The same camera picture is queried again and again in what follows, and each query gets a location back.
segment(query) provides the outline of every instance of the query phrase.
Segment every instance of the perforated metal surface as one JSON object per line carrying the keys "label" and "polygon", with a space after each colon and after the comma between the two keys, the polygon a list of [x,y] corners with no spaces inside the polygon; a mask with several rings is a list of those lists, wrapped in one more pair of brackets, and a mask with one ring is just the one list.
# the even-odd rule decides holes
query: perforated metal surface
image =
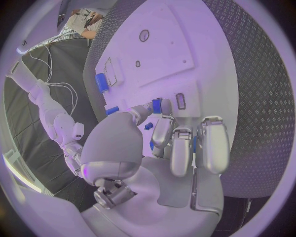
{"label": "perforated metal surface", "polygon": [[230,167],[221,176],[226,196],[272,194],[290,157],[294,99],[285,66],[266,33],[230,0],[204,0],[230,45],[239,87]]}

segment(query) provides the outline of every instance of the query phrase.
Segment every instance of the blue component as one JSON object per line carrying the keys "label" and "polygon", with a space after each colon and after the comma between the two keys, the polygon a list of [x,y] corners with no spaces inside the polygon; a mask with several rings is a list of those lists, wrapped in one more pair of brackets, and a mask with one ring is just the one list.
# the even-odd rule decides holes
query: blue component
{"label": "blue component", "polygon": [[193,138],[193,152],[196,153],[196,140],[197,140],[197,137],[195,136]]}
{"label": "blue component", "polygon": [[119,110],[119,107],[118,106],[115,106],[113,108],[110,108],[110,109],[106,110],[106,115],[111,115],[111,114],[115,113],[118,110]]}
{"label": "blue component", "polygon": [[161,114],[161,101],[162,98],[152,100],[154,114]]}
{"label": "blue component", "polygon": [[96,82],[101,93],[104,93],[105,91],[109,90],[109,86],[104,73],[96,74]]}
{"label": "blue component", "polygon": [[150,123],[147,123],[146,125],[145,125],[145,130],[150,130],[151,128],[153,128],[153,123],[152,122],[150,122]]}
{"label": "blue component", "polygon": [[150,148],[151,148],[151,151],[153,151],[153,148],[154,148],[154,144],[152,141],[150,141]]}

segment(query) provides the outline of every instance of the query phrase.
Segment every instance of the person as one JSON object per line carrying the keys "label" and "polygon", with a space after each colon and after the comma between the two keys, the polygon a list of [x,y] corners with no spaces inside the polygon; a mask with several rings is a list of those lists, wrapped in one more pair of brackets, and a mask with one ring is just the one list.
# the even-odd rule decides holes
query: person
{"label": "person", "polygon": [[75,9],[67,26],[87,39],[93,39],[100,28],[103,16],[89,9]]}

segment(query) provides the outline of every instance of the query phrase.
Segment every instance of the circular hole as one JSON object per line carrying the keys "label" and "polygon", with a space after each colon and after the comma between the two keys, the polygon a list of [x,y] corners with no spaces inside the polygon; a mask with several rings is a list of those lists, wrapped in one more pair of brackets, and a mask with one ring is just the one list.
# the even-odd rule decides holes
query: circular hole
{"label": "circular hole", "polygon": [[140,33],[140,41],[145,42],[149,38],[149,31],[148,30],[142,30]]}

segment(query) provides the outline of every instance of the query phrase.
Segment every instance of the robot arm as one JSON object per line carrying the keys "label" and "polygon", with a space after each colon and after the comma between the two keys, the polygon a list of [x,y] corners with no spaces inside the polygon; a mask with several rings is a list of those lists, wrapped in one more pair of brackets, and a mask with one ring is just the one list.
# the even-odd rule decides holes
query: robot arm
{"label": "robot arm", "polygon": [[17,62],[7,76],[28,92],[29,99],[39,107],[40,121],[49,138],[57,142],[63,150],[69,169],[81,176],[82,146],[77,140],[83,136],[83,124],[75,123],[63,106],[51,98],[48,85],[37,79],[22,60]]}

